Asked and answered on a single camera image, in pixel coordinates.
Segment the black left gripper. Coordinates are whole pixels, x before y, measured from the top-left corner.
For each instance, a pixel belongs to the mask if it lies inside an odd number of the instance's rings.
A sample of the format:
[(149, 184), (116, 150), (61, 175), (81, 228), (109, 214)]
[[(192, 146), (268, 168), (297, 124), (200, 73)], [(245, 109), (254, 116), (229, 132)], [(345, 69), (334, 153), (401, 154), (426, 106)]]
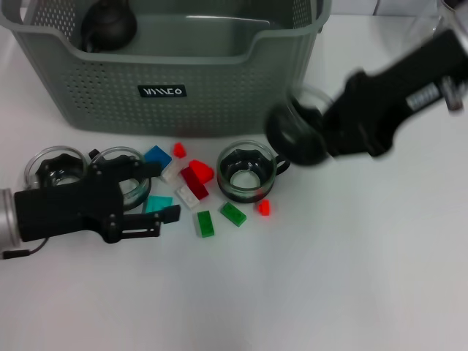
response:
[(119, 183), (160, 176), (159, 162), (141, 162), (120, 156), (88, 166), (79, 181), (14, 194), (17, 226), (23, 242), (81, 230), (94, 231), (104, 242), (157, 238), (163, 224), (177, 222), (181, 206), (172, 205), (144, 214), (124, 214)]

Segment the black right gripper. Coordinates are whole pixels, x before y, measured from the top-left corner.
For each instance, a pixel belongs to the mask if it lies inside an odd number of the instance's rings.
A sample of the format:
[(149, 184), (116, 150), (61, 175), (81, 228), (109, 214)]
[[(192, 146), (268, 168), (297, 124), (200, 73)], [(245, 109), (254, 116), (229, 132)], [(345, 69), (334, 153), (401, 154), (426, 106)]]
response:
[(342, 136), (325, 135), (327, 152), (332, 157), (387, 153), (399, 127), (435, 102), (442, 99), (449, 110), (462, 109), (465, 81), (467, 51), (460, 36), (446, 30), (342, 92), (323, 114), (323, 127), (344, 127)]

